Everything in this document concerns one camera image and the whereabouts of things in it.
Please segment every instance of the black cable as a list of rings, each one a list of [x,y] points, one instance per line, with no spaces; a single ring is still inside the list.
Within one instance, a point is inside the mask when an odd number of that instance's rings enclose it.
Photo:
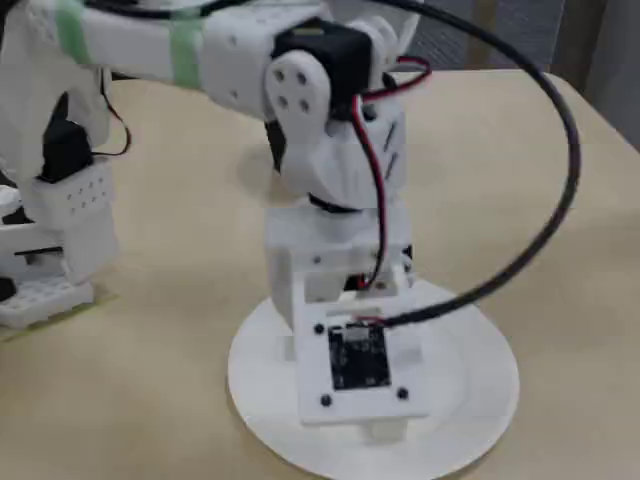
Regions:
[[[173,20],[180,17],[207,17],[219,10],[239,6],[250,1],[252,0],[212,0],[203,5],[197,5],[195,7],[183,7],[171,10],[157,10],[134,7],[129,5],[111,3],[108,0],[85,0],[84,4],[88,8],[100,10],[106,13],[112,13],[114,15],[120,15],[121,17],[137,18],[142,20]]]
[[[93,156],[95,157],[121,157],[122,155],[125,155],[126,153],[128,153],[129,150],[131,149],[131,145],[133,143],[133,136],[131,135],[131,130],[129,130],[127,123],[122,119],[118,111],[115,109],[115,107],[111,103],[111,100],[109,100],[109,96],[107,95],[107,85],[104,80],[104,76],[106,74],[107,72],[105,71],[100,72],[100,95],[102,95],[102,98],[104,98],[104,101],[107,104],[107,108],[109,109],[109,112],[111,113],[111,115],[116,117],[124,127],[125,144],[122,150],[120,150],[117,153],[109,153],[109,152],[92,152],[92,153],[93,153]]]
[[[419,323],[434,318],[447,315],[461,308],[470,306],[489,295],[495,293],[498,289],[509,283],[516,275],[518,275],[531,261],[540,253],[547,245],[551,237],[558,231],[564,222],[567,214],[571,209],[573,200],[575,199],[578,183],[580,181],[580,171],[582,168],[582,153],[580,147],[580,134],[576,126],[575,119],[565,102],[564,98],[558,92],[551,81],[531,62],[525,55],[520,53],[515,47],[501,40],[494,34],[466,21],[444,10],[433,7],[431,5],[418,3],[413,0],[368,0],[369,2],[387,5],[389,7],[398,8],[407,12],[417,13],[423,17],[428,17],[447,24],[456,30],[467,33],[482,42],[490,45],[498,50],[505,57],[513,61],[518,67],[524,70],[540,88],[547,94],[553,105],[555,106],[569,144],[569,171],[564,186],[564,191],[560,202],[556,206],[551,218],[544,225],[540,233],[538,233],[529,246],[518,255],[507,267],[499,271],[493,277],[481,285],[472,288],[459,295],[456,298],[437,303],[429,307],[404,313],[394,317],[385,319],[384,325],[395,327],[400,325],[408,325],[411,323]]]

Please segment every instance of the white robot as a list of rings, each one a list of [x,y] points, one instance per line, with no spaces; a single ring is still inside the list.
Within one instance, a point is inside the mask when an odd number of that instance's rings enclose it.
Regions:
[[[32,222],[0,225],[0,324],[25,328],[91,302],[92,275],[118,254],[111,167],[90,154],[109,133],[102,94],[104,69],[114,69],[201,90],[267,123],[285,185],[308,195],[270,209],[265,237],[273,306],[294,332],[298,424],[357,425],[386,445],[407,438],[408,420],[433,415],[422,327],[383,325],[424,302],[398,195],[402,86],[385,81],[416,15],[361,0],[222,0],[170,13],[117,0],[13,3],[0,55],[0,170],[15,188],[0,187],[0,217],[24,208]],[[64,95],[81,132],[48,154],[43,137]],[[518,395],[515,361],[500,348],[509,395],[499,434]],[[270,444],[231,367],[230,377],[238,409]]]

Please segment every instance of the red and black wire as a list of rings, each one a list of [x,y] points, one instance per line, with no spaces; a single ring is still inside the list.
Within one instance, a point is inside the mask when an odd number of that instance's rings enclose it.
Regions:
[[[371,176],[373,177],[373,183],[376,191],[376,211],[378,216],[379,244],[378,251],[376,253],[376,263],[371,275],[369,275],[368,278],[360,279],[360,284],[358,285],[360,290],[369,290],[380,275],[388,243],[385,178],[382,174],[380,160],[367,132],[366,121],[364,120],[362,113],[363,106],[368,103],[400,95],[417,87],[431,75],[432,71],[429,62],[420,57],[402,56],[398,58],[397,63],[399,65],[418,66],[420,67],[420,73],[406,82],[399,84],[393,82],[390,86],[366,92],[361,96],[356,95],[353,97],[351,102],[351,124],[353,125],[353,130],[360,142],[360,145],[362,146],[362,150],[367,157],[367,161],[369,162],[369,168],[371,170]]]

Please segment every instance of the robotic arm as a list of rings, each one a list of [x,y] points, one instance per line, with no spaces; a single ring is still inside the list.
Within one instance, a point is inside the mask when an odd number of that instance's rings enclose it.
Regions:
[[[109,114],[100,94],[103,68],[199,89],[219,105],[267,122],[281,140],[277,163],[285,184],[323,207],[307,203],[285,210],[308,208],[317,217],[308,235],[324,243],[312,256],[338,244],[350,250],[358,235],[359,248],[366,251],[330,281],[317,280],[319,285],[338,294],[349,275],[372,269],[377,192],[344,112],[354,95],[382,87],[383,74],[411,39],[415,15],[365,8],[359,1],[346,7],[335,0],[236,3],[246,5],[205,18],[182,9],[170,21],[127,18],[78,0],[24,0],[9,12],[0,55],[0,167],[17,190],[5,188],[1,198],[4,210],[21,204],[34,223],[0,227],[0,273],[31,291],[33,276],[51,277],[53,252],[62,269],[57,281],[72,292],[87,286],[117,255],[111,169],[105,159],[90,155],[90,146],[108,136]],[[43,148],[52,112],[65,94],[68,125],[86,132],[79,138],[86,136],[88,145],[73,141],[57,150]],[[396,198],[405,182],[404,112],[397,100],[388,99],[371,108],[371,115],[368,133],[380,153],[389,203],[388,259],[400,261],[409,244],[406,216],[396,214],[402,212]],[[352,213],[329,213],[333,207]],[[297,230],[298,221],[287,219],[288,229]],[[282,280],[291,266],[278,259],[283,248],[290,253],[294,245],[284,243],[279,234],[269,237],[267,248],[274,297],[291,321],[293,282]],[[25,252],[44,253],[47,268],[16,267],[26,256],[18,261],[16,254]],[[73,306],[53,302],[34,308],[42,305],[22,302],[17,308],[15,298],[24,297],[17,290],[2,299],[13,307],[11,313],[0,303],[0,322],[11,326],[25,327]],[[328,293],[316,296],[335,296]]]
[[[266,122],[284,183],[309,196],[270,209],[265,236],[273,302],[295,336],[302,422],[427,415],[419,335],[414,327],[385,327],[435,318],[494,292],[558,229],[575,196],[580,145],[555,87],[504,42],[437,14],[499,48],[543,88],[561,114],[570,168],[554,215],[506,269],[460,297],[415,310],[405,254],[410,225],[398,196],[404,111],[389,95],[403,88],[389,86],[385,72],[417,19],[389,5],[434,17],[437,9],[412,0],[220,0],[206,14],[200,7],[131,14],[114,1],[22,0],[8,14],[0,169],[17,190],[0,190],[0,213],[21,204],[33,223],[0,226],[0,323],[25,327],[91,301],[88,280],[117,254],[110,165],[91,154],[108,135],[102,69],[114,68],[201,90]],[[64,94],[70,130],[54,148],[50,118]],[[16,256],[43,258],[25,265]],[[372,271],[366,288],[344,293]],[[9,286],[7,277],[15,280]],[[322,392],[339,392],[340,405],[328,408],[332,396]]]

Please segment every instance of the gray fabric background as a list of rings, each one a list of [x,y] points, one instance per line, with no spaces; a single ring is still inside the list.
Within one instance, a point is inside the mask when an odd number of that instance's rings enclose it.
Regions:
[[[474,0],[427,0],[452,13],[471,19]],[[564,0],[500,0],[494,32],[530,55],[539,66],[548,69],[553,57]],[[412,53],[429,58],[437,69],[464,68],[468,41],[433,21],[424,20],[412,47]],[[489,67],[509,66],[499,55],[490,57]]]

